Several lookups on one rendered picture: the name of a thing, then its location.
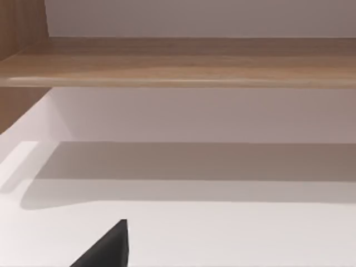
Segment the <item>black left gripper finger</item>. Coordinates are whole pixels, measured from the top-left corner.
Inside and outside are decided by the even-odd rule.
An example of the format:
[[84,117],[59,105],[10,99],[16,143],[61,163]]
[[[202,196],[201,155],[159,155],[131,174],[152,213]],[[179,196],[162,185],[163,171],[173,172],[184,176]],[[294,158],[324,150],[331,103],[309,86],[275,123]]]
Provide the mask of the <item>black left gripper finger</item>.
[[120,220],[70,267],[128,267],[128,222]]

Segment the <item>wooden open shelf unit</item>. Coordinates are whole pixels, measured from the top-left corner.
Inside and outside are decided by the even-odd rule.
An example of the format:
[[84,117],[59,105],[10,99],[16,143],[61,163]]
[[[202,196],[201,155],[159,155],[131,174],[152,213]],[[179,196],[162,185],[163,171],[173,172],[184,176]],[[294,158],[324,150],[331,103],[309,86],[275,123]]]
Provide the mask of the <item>wooden open shelf unit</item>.
[[0,1],[2,96],[30,139],[356,139],[356,38],[259,38],[330,18],[315,0]]

